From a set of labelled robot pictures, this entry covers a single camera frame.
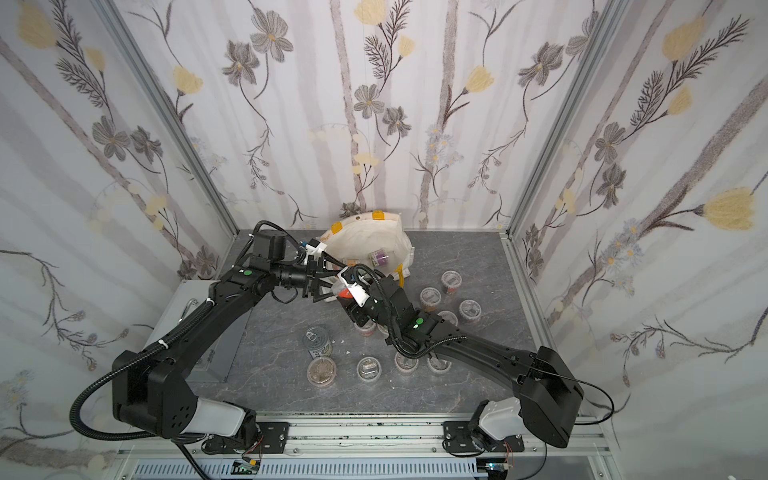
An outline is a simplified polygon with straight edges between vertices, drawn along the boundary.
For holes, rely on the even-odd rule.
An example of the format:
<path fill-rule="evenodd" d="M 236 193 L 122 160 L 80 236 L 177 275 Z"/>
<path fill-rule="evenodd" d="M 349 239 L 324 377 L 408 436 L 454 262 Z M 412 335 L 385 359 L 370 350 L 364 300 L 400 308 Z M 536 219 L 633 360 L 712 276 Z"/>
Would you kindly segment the silver lid jar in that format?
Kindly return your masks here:
<path fill-rule="evenodd" d="M 302 343 L 312 359 L 329 357 L 333 352 L 333 344 L 329 331 L 324 326 L 308 328 Z"/>

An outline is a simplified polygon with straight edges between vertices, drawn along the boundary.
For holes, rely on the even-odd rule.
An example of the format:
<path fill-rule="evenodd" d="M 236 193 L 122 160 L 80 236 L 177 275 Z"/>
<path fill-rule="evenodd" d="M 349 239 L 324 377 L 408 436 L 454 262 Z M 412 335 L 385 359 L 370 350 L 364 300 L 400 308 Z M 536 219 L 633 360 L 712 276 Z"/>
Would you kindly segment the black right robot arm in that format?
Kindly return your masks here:
<path fill-rule="evenodd" d="M 577 420 L 588 383 L 576 378 L 555 350 L 521 350 L 466 333 L 416 308 L 398 281 L 364 265 L 344 268 L 337 283 L 342 286 L 337 299 L 350 319 L 386 326 L 386 343 L 401 356 L 463 363 L 510 389 L 522 424 L 545 444 L 564 449 L 576 426 L 599 423 Z"/>

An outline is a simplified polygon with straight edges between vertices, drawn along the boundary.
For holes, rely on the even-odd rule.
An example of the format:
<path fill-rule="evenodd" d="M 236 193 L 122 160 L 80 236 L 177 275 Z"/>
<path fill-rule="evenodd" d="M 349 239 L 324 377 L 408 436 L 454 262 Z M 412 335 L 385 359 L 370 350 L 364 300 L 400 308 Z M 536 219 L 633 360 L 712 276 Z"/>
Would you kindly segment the large clear seed jar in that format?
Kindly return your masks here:
<path fill-rule="evenodd" d="M 307 367 L 307 380 L 315 387 L 330 386 L 337 376 L 335 361 L 326 356 L 313 359 Z"/>

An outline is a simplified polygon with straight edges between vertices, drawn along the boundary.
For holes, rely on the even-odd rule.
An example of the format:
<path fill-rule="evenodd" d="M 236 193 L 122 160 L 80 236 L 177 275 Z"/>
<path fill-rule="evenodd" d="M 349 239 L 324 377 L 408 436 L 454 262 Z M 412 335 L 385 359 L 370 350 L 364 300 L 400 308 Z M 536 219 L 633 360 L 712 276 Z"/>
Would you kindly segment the purple lid jar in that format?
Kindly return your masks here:
<path fill-rule="evenodd" d="M 384 249 L 378 249 L 369 254 L 372 265 L 376 268 L 385 267 L 390 263 L 390 254 Z"/>

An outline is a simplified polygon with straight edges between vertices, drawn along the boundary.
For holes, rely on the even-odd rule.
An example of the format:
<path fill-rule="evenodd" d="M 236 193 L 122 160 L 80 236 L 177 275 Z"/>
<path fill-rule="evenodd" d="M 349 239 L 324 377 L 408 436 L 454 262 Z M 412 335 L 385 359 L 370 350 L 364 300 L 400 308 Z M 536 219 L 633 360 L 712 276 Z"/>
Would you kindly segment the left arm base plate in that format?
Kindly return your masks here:
<path fill-rule="evenodd" d="M 288 422 L 250 422 L 233 437 L 211 435 L 202 443 L 202 451 L 208 455 L 282 454 L 289 428 Z"/>

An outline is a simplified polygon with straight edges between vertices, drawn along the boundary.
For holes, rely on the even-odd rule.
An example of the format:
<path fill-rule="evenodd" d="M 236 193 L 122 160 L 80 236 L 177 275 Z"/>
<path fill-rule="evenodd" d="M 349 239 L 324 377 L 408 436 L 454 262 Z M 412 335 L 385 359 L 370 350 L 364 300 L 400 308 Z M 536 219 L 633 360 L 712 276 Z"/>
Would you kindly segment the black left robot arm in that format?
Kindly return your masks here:
<path fill-rule="evenodd" d="M 252 411 L 197 396 L 187 378 L 228 328 L 276 288 L 316 295 L 325 249 L 316 239 L 300 243 L 277 224 L 258 222 L 231 268 L 210 285 L 195 310 L 140 352 L 123 352 L 109 373 L 76 397 L 69 411 L 72 428 L 100 441 L 210 435 L 238 449 L 257 443 L 261 433 Z M 105 385 L 112 387 L 114 418 L 132 426 L 131 432 L 104 432 L 83 420 L 86 401 Z"/>

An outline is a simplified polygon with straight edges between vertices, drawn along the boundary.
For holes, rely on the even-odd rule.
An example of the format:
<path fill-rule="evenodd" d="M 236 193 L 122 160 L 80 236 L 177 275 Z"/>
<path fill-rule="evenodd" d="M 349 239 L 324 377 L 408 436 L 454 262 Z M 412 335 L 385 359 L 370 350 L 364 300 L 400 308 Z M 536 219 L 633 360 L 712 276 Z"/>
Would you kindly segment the red label seed jar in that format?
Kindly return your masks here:
<path fill-rule="evenodd" d="M 421 309 L 426 312 L 435 311 L 442 301 L 441 292 L 434 287 L 425 287 L 419 295 Z"/>

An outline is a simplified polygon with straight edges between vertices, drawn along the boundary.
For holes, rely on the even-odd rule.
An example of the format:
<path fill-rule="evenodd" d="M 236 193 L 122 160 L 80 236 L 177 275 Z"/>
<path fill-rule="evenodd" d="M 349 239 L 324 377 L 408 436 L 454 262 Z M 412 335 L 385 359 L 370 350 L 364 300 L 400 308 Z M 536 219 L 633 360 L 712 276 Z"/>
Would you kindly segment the white canvas tote bag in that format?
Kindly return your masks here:
<path fill-rule="evenodd" d="M 401 215 L 375 210 L 352 215 L 335 222 L 320 237 L 326 251 L 345 265 L 364 264 L 393 275 L 403 286 L 414 262 L 415 247 L 407 236 Z M 369 254 L 384 249 L 390 263 L 381 268 L 372 265 Z"/>

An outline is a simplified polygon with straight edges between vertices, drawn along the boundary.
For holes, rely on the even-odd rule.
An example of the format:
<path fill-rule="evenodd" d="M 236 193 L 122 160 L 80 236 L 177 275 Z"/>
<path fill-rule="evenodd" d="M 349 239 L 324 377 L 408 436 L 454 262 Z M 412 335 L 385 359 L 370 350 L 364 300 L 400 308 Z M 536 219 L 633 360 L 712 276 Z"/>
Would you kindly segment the clear jar dark seeds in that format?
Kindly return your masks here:
<path fill-rule="evenodd" d="M 396 353 L 394 357 L 395 367 L 402 374 L 414 373 L 419 365 L 418 359 L 407 358 L 400 353 Z"/>

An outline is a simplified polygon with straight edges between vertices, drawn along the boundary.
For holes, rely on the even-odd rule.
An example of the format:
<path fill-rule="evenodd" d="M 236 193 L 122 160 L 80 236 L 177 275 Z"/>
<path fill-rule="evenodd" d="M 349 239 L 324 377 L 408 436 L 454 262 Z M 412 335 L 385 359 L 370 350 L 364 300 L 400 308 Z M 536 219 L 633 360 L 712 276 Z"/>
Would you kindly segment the clear jar grey seeds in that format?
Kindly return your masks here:
<path fill-rule="evenodd" d="M 434 374 L 445 374 L 451 369 L 452 362 L 430 356 L 427 359 L 427 365 Z"/>

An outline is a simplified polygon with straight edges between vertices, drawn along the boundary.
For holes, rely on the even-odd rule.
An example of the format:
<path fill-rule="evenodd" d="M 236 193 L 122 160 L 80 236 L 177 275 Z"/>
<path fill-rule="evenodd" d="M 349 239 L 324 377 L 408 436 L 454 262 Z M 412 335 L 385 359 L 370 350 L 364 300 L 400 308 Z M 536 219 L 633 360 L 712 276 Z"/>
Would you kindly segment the jar row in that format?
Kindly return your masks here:
<path fill-rule="evenodd" d="M 438 313 L 438 315 L 444 319 L 445 321 L 449 322 L 450 324 L 454 326 L 459 325 L 458 317 L 451 311 L 443 310 Z"/>

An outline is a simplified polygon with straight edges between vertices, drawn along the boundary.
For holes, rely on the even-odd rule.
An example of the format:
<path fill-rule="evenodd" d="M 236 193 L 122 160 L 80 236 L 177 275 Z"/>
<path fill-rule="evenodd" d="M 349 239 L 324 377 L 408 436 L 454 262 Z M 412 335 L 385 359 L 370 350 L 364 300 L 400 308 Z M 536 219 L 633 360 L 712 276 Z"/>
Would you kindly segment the small clear seed jar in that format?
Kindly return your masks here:
<path fill-rule="evenodd" d="M 377 358 L 368 356 L 358 362 L 356 372 L 361 381 L 372 383 L 380 378 L 382 366 Z"/>

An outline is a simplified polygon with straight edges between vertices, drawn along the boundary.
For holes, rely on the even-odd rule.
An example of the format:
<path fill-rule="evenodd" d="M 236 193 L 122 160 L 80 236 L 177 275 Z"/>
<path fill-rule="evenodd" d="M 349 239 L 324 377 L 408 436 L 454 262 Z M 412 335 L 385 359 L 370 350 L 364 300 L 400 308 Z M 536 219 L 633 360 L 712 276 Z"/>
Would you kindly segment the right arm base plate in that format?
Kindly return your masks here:
<path fill-rule="evenodd" d="M 520 435 L 495 440 L 479 428 L 472 428 L 469 421 L 445 421 L 442 423 L 443 450 L 455 456 L 479 456 L 482 453 L 506 454 L 525 450 Z"/>

